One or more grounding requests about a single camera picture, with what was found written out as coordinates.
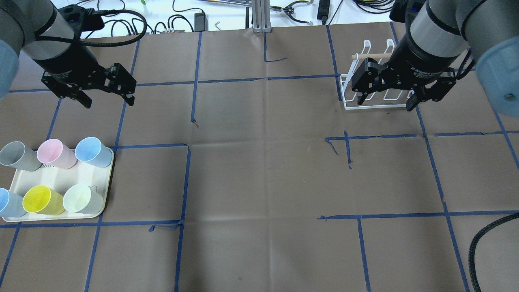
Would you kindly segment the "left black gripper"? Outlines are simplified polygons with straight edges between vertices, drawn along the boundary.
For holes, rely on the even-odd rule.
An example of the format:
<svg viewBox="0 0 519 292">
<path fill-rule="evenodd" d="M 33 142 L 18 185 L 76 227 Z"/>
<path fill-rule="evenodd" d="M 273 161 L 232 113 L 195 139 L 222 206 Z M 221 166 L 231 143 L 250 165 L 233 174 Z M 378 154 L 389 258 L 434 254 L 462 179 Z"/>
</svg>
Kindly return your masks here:
<svg viewBox="0 0 519 292">
<path fill-rule="evenodd" d="M 70 71 L 61 75 L 44 72 L 41 81 L 59 98 L 73 97 L 86 109 L 91 108 L 92 99 L 83 91 L 91 89 L 122 96 L 130 107 L 135 104 L 137 81 L 120 63 L 114 63 L 108 68 L 98 65 L 94 69 Z"/>
</svg>

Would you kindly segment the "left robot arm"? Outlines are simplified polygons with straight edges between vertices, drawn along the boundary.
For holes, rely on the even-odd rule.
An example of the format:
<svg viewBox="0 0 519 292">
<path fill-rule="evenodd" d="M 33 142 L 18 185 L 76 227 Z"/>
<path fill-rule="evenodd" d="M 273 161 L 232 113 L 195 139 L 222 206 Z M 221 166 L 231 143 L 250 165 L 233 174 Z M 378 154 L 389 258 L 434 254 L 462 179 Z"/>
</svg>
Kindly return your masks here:
<svg viewBox="0 0 519 292">
<path fill-rule="evenodd" d="M 141 40 L 146 30 L 133 39 L 114 43 L 85 41 L 81 34 L 104 28 L 103 17 L 116 14 L 135 15 L 147 26 L 143 15 L 124 8 L 57 8 L 50 0 L 2 0 L 0 9 L 2 98 L 10 91 L 18 74 L 20 52 L 24 52 L 43 69 L 41 82 L 60 99 L 70 98 L 88 109 L 92 100 L 85 91 L 101 90 L 134 105 L 135 78 L 118 62 L 104 68 L 90 48 L 130 45 Z"/>
</svg>

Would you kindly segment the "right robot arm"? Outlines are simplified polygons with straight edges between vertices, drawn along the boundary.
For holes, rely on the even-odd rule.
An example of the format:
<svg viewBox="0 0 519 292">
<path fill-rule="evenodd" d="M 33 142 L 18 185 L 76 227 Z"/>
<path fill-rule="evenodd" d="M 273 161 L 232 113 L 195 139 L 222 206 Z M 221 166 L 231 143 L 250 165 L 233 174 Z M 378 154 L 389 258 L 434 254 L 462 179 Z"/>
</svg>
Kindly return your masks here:
<svg viewBox="0 0 519 292">
<path fill-rule="evenodd" d="M 388 89 L 413 91 L 407 111 L 441 101 L 465 76 L 451 64 L 466 51 L 491 107 L 518 117 L 517 0 L 396 0 L 390 18 L 406 32 L 386 63 L 365 58 L 353 74 L 358 105 Z"/>
</svg>

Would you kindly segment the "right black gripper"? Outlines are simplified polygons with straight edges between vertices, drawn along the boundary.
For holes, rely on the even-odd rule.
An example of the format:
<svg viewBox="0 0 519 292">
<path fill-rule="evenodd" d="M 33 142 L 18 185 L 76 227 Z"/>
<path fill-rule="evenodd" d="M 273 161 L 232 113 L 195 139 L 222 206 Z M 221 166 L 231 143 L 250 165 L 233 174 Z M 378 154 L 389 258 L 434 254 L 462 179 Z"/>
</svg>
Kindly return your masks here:
<svg viewBox="0 0 519 292">
<path fill-rule="evenodd" d="M 364 59 L 352 78 L 352 91 L 361 95 L 357 105 L 363 105 L 369 94 L 388 89 L 412 90 L 414 93 L 406 102 L 406 111 L 413 111 L 420 102 L 441 101 L 456 85 L 454 69 L 447 68 L 431 78 L 419 78 L 413 73 L 398 70 L 389 63 L 380 64 L 373 58 Z"/>
</svg>

